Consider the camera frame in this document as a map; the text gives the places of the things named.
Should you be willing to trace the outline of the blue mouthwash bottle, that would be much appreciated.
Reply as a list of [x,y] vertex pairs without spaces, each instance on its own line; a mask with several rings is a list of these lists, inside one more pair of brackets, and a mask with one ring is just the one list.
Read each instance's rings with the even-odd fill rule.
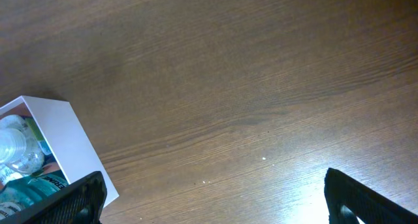
[[68,186],[62,171],[26,176],[7,183],[1,190],[1,219],[16,214]]

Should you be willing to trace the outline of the white cardboard box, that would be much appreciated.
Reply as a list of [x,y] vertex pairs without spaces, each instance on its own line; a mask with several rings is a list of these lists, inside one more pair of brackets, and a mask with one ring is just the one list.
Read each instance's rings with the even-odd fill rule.
[[21,95],[1,107],[2,118],[11,114],[34,118],[70,184],[92,172],[100,171],[107,189],[104,206],[119,197],[69,102]]

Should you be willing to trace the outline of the green white soap box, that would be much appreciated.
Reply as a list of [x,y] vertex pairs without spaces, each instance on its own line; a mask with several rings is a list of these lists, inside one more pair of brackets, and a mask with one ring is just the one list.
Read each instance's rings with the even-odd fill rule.
[[43,137],[42,132],[40,131],[36,121],[32,117],[24,117],[24,121],[27,125],[27,134],[34,138],[37,144],[39,145],[39,148],[42,150],[44,155],[52,155],[52,151]]

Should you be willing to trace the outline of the clear bottle with purple liquid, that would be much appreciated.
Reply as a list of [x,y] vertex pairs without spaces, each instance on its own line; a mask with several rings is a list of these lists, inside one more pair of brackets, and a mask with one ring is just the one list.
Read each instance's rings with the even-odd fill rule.
[[25,118],[9,115],[1,119],[1,164],[20,174],[42,168],[44,153]]

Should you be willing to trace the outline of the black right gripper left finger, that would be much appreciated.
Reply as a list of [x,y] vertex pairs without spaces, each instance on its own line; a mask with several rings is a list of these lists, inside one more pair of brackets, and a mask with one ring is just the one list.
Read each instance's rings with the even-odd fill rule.
[[1,219],[1,223],[99,223],[106,196],[103,175],[95,171],[46,199]]

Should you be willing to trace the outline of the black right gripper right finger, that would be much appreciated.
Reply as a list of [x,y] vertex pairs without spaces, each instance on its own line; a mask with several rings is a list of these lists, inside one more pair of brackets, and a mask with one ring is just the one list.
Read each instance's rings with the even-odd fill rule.
[[417,215],[334,168],[325,176],[330,224],[417,223]]

